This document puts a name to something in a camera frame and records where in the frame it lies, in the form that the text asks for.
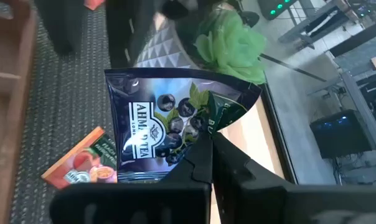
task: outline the green fabric flower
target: green fabric flower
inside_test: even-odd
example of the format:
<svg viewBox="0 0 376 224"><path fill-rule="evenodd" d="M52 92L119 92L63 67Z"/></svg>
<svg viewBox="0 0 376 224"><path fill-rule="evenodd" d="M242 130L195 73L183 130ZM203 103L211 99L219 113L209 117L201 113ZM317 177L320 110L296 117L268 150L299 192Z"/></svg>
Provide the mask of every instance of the green fabric flower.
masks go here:
<svg viewBox="0 0 376 224"><path fill-rule="evenodd" d="M203 60L213 64L217 72L254 84L265 82L263 66L258 60L265 48L265 39L244 25L237 12L220 12L209 35L199 35L195 46Z"/></svg>

